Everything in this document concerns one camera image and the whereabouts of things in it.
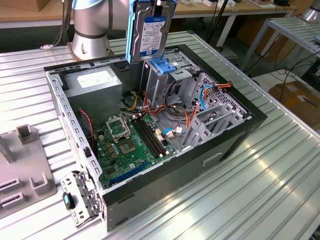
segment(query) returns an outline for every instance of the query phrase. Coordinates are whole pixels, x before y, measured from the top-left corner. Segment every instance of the slotted metal surface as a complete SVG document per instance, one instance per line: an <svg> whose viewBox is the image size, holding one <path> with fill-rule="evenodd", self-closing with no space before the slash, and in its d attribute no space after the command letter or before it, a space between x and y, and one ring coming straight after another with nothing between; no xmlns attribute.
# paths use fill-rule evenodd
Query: slotted metal surface
<svg viewBox="0 0 320 240"><path fill-rule="evenodd" d="M320 51L320 44L315 41L320 36L320 23L309 23L299 17L280 17L271 19L268 24L311 53Z"/></svg>
<svg viewBox="0 0 320 240"><path fill-rule="evenodd" d="M116 54L126 41L110 41ZM268 118L222 164L107 233L100 219L75 229L59 179L76 169L43 66L73 61L66 47L0 54L0 133L39 129L58 193L0 219L3 239L307 239L320 223L320 137L272 102L196 35L170 34L231 80Z"/></svg>

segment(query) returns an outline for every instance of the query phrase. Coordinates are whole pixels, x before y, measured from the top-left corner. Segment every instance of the blue pcie slot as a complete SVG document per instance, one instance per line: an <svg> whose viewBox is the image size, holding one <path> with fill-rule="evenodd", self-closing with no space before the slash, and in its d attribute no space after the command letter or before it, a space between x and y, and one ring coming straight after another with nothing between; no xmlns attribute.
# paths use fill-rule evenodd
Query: blue pcie slot
<svg viewBox="0 0 320 240"><path fill-rule="evenodd" d="M141 164L140 166L137 166L136 168L126 172L125 174L122 174L121 176L117 176L116 178L111 179L109 181L110 185L121 182L122 180L127 179L127 178L131 177L132 175L135 175L136 173L142 171L145 168L145 165L147 163L148 162L146 161L145 163Z"/></svg>

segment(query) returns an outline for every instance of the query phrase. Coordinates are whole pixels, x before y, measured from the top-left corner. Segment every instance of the metal shelf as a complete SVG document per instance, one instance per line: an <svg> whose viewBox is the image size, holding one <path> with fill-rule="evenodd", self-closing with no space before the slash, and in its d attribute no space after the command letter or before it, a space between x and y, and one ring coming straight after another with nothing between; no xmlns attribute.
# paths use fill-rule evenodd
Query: metal shelf
<svg viewBox="0 0 320 240"><path fill-rule="evenodd" d="M320 23L309 23L300 17L270 18L264 22L261 30L246 53L240 67L241 70L244 70L247 66L252 54L269 27L294 41L310 53L318 53L316 55L320 57L320 44L315 41L315 38L320 36Z"/></svg>

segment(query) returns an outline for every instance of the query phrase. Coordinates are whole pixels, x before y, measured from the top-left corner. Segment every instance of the blue hard drive label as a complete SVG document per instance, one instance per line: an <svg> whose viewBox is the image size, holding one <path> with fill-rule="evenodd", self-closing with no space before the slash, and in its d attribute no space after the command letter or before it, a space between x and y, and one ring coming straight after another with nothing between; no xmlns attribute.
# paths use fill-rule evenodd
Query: blue hard drive label
<svg viewBox="0 0 320 240"><path fill-rule="evenodd" d="M148 16L144 19L140 53L147 56L155 54L160 47L162 33L161 27L165 25L166 17Z"/></svg>

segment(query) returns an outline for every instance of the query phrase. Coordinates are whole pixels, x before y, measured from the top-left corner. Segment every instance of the label sticker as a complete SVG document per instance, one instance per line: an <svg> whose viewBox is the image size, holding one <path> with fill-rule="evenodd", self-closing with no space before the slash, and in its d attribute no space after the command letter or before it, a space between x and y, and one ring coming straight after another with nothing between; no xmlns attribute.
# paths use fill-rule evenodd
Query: label sticker
<svg viewBox="0 0 320 240"><path fill-rule="evenodd" d="M161 27L165 25L166 17L148 16L144 19L140 53L147 56L155 54L160 47L162 33Z"/></svg>
<svg viewBox="0 0 320 240"><path fill-rule="evenodd" d="M306 102L306 100L308 100L308 98L304 95L299 95L297 97L300 99L301 102Z"/></svg>
<svg viewBox="0 0 320 240"><path fill-rule="evenodd" d="M95 85L112 82L113 78L107 71L99 71L99 72L78 76L77 80L80 86L84 89L84 88L92 87Z"/></svg>
<svg viewBox="0 0 320 240"><path fill-rule="evenodd" d="M295 91L298 91L298 88L296 88L296 86L293 86L293 85L289 85L289 86L286 86L291 92L295 92Z"/></svg>

